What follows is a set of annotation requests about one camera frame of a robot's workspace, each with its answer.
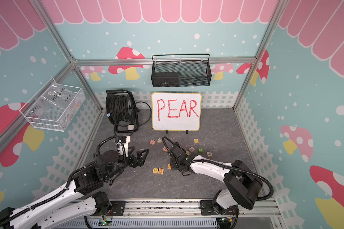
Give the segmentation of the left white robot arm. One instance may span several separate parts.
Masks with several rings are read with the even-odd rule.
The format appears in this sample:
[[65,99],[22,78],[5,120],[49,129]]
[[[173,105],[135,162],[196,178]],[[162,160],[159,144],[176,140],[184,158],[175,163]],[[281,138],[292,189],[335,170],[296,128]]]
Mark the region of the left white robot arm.
[[148,149],[133,154],[130,136],[112,136],[96,147],[93,161],[70,173],[65,184],[42,198],[21,208],[5,208],[0,212],[3,229],[52,229],[78,217],[93,214],[105,216],[114,207],[105,192],[105,183],[113,184],[128,168],[142,167]]

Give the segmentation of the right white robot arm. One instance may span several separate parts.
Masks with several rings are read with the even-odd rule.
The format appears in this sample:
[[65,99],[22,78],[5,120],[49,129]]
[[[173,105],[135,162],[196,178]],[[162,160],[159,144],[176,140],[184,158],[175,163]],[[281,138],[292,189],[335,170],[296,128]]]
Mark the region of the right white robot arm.
[[161,140],[171,157],[171,170],[178,170],[183,176],[206,175],[225,184],[226,188],[219,190],[212,200],[200,201],[202,215],[238,215],[239,207],[252,210],[256,201],[267,200],[274,194],[273,185],[240,160],[234,163],[214,161],[187,153],[179,143],[166,136]]

